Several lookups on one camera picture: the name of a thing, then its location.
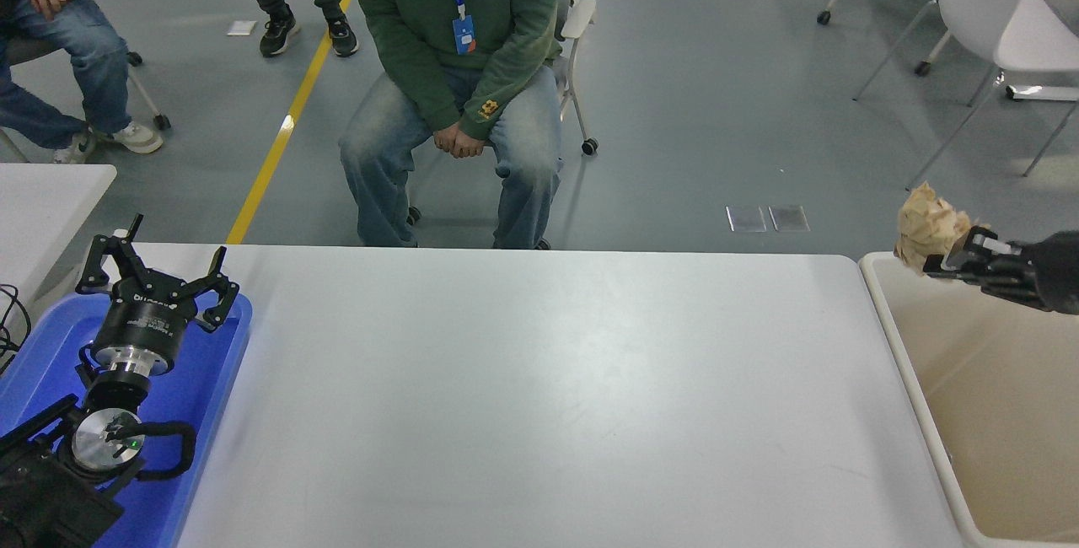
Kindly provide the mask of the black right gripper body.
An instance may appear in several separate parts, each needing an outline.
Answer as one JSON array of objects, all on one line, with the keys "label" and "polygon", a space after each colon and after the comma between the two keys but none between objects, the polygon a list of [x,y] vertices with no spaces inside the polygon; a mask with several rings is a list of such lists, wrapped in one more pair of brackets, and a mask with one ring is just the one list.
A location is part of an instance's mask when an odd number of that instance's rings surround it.
[{"label": "black right gripper body", "polygon": [[1058,232],[1028,244],[1035,291],[1044,309],[1078,314],[1078,232]]}]

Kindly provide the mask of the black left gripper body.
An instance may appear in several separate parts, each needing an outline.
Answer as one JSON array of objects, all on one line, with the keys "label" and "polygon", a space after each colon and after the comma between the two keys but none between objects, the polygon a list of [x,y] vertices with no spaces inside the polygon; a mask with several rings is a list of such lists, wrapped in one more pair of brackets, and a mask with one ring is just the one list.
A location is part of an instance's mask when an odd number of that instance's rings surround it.
[{"label": "black left gripper body", "polygon": [[93,341],[93,359],[112,364],[120,351],[134,348],[153,353],[156,364],[174,364],[185,330],[196,316],[196,301],[185,296],[177,302],[167,298],[178,292],[177,283],[152,278],[152,289],[144,290],[136,278],[121,279],[112,289],[112,303]]}]

